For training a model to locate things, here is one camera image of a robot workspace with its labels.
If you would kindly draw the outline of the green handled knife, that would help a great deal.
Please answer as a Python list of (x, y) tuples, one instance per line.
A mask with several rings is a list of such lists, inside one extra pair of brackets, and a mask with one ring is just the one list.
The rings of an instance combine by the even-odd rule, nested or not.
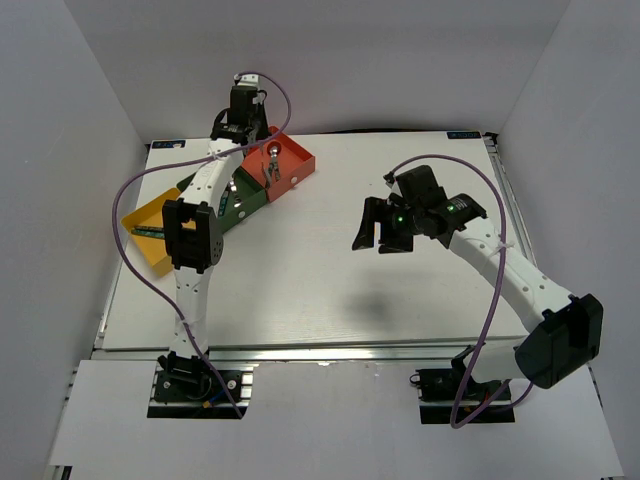
[(157, 227), (134, 227), (131, 231), (133, 235), (146, 236), (152, 238), (163, 238), (164, 230)]

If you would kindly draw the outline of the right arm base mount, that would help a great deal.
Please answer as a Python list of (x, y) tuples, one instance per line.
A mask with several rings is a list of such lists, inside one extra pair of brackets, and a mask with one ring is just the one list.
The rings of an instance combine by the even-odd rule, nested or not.
[[(409, 383), (417, 389), (420, 421), (423, 425), (448, 425), (462, 376), (448, 369), (420, 369)], [(470, 379), (462, 395), (456, 422), (471, 415), (500, 387), (500, 381), (477, 383)], [(482, 413), (472, 420), (477, 424), (507, 424), (515, 422), (511, 391), (506, 388)]]

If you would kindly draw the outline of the green handled spoon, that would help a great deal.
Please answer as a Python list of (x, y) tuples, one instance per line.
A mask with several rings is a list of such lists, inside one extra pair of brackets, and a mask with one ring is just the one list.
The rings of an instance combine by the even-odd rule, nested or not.
[(281, 175), (279, 171), (279, 163), (278, 163), (277, 156), (271, 157), (271, 167), (272, 167), (272, 174), (275, 181), (279, 181), (281, 179)]

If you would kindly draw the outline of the pink handled fork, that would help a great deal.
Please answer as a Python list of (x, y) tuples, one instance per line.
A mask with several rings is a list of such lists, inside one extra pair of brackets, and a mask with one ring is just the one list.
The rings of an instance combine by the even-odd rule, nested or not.
[(228, 202), (228, 192), (225, 191), (225, 192), (223, 192), (223, 194), (221, 195), (221, 198), (220, 198), (218, 211), (217, 211), (217, 213), (218, 213), (217, 217), (218, 218), (221, 218), (221, 217), (224, 216), (227, 202)]

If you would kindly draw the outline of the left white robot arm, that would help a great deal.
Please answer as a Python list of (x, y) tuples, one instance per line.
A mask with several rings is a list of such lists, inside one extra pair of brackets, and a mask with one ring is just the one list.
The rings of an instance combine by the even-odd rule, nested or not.
[(165, 246), (174, 267), (176, 315), (170, 351), (191, 359), (209, 347), (206, 308), (214, 266), (223, 252), (218, 222), (222, 195), (250, 145), (269, 136), (266, 92), (256, 75), (243, 75), (231, 89), (229, 108), (214, 120), (206, 161), (186, 189), (162, 208)]

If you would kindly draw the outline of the pink handled spoon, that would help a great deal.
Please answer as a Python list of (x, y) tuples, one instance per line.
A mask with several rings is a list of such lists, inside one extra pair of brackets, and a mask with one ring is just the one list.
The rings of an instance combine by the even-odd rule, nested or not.
[(260, 152), (261, 152), (261, 156), (263, 157), (261, 160), (262, 162), (261, 167), (262, 167), (263, 176), (265, 178), (265, 186), (269, 188), (271, 184), (271, 174), (269, 173), (269, 163), (268, 162), (266, 164), (264, 163), (265, 149), (263, 146), (260, 147)]

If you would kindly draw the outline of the silver fork bent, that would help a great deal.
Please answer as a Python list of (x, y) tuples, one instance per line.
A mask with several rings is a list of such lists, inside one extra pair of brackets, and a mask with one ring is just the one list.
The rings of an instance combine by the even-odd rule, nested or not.
[(233, 197), (233, 206), (239, 208), (242, 205), (242, 199), (238, 193), (237, 185), (231, 181), (229, 183), (230, 195)]

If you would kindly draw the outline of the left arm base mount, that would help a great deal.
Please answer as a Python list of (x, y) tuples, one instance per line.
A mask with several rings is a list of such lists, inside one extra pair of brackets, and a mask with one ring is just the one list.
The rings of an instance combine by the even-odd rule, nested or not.
[(147, 417), (150, 419), (240, 420), (251, 397), (252, 373), (221, 369), (219, 377), (198, 356), (174, 352), (157, 359)]

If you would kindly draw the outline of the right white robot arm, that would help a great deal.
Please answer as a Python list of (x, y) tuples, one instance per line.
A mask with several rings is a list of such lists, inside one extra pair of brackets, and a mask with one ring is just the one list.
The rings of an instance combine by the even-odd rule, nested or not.
[(501, 238), (471, 196), (447, 196), (429, 166), (386, 178), (391, 193), (365, 199), (353, 249), (404, 253), (412, 251), (417, 236), (437, 240), (499, 288), (528, 333), (512, 343), (482, 347), (478, 355), (458, 355), (451, 384), (459, 396), (472, 399), (488, 382), (511, 379), (549, 389), (598, 356), (604, 314), (599, 300), (578, 297), (549, 279)]

